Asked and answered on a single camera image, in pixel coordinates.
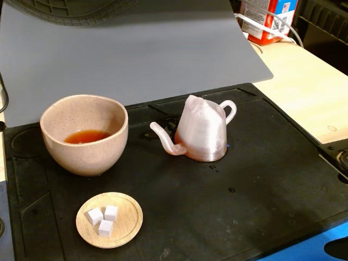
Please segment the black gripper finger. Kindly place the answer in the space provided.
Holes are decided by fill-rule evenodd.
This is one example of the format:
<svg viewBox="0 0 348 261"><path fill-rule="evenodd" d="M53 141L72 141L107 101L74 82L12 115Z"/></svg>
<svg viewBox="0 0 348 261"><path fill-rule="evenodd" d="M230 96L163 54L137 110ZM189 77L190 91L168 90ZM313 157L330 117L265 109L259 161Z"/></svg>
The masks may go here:
<svg viewBox="0 0 348 261"><path fill-rule="evenodd" d="M348 237L336 239L325 244L324 251L338 259L348 259Z"/></svg>

